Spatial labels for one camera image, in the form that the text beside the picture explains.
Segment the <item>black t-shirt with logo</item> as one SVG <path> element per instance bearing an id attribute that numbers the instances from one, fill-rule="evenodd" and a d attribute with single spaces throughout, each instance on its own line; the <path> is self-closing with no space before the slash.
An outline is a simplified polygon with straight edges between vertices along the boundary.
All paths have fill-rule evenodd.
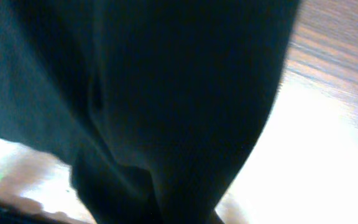
<path id="1" fill-rule="evenodd" d="M 0 138 L 71 165 L 98 223 L 209 223 L 298 0 L 0 1 Z"/>

